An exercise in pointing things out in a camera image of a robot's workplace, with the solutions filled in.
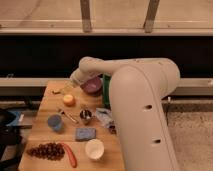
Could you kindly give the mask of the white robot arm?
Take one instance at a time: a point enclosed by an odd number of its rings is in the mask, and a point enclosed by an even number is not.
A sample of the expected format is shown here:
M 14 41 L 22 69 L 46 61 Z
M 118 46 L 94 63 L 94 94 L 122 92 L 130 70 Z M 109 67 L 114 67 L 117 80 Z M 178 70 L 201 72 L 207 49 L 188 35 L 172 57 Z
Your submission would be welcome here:
M 71 74 L 78 86 L 100 75 L 111 77 L 109 100 L 126 171 L 180 171 L 162 99 L 180 81 L 168 58 L 102 60 L 84 57 Z

